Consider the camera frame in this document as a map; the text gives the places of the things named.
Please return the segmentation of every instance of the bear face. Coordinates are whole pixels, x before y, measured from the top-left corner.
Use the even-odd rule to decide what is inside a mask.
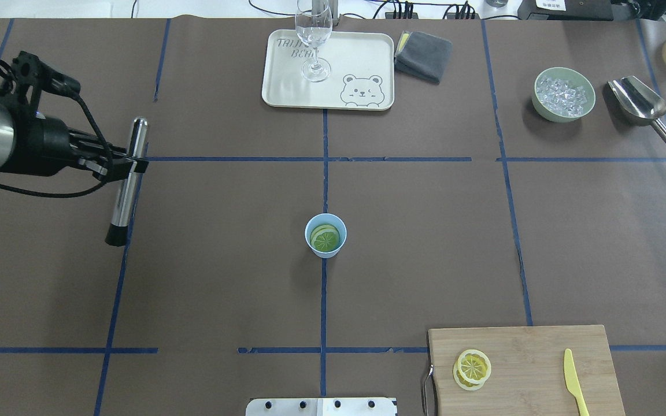
[[[384,102],[382,77],[376,75],[369,78],[344,76],[341,100],[346,103],[346,106],[379,106]]]

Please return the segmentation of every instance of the folded towel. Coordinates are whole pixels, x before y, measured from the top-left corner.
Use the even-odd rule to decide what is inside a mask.
[[[451,40],[423,32],[402,32],[394,55],[394,69],[439,84],[452,48]]]

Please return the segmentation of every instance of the brown table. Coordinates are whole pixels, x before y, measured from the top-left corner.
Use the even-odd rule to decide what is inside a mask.
[[[0,20],[2,58],[79,79],[113,143],[146,116],[153,158],[127,250],[102,242],[114,184],[0,191],[0,414],[243,414],[320,395],[420,414],[427,329],[568,324],[605,325],[627,414],[666,414],[666,146],[604,89],[637,75],[666,98],[666,23],[344,18],[454,42],[441,85],[397,73],[382,113],[262,102],[267,37],[292,26]],[[548,66],[590,79],[590,115],[535,113]],[[65,98],[40,110],[88,129]],[[321,262],[301,235],[325,206],[349,239]]]

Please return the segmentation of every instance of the knife blade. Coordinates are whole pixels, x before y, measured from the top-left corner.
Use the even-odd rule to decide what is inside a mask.
[[[572,350],[570,350],[570,348],[565,350],[565,383],[567,385],[567,390],[569,390],[575,400],[577,400],[579,416],[590,416],[590,414],[587,413],[587,406],[584,404],[584,397],[582,397],[582,390],[579,387],[577,370],[574,368],[574,358],[572,357]]]

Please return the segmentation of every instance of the bowl of ice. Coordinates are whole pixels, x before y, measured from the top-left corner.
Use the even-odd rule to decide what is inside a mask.
[[[534,108],[548,121],[567,123],[595,106],[593,85],[581,73],[562,66],[544,69],[534,81]]]

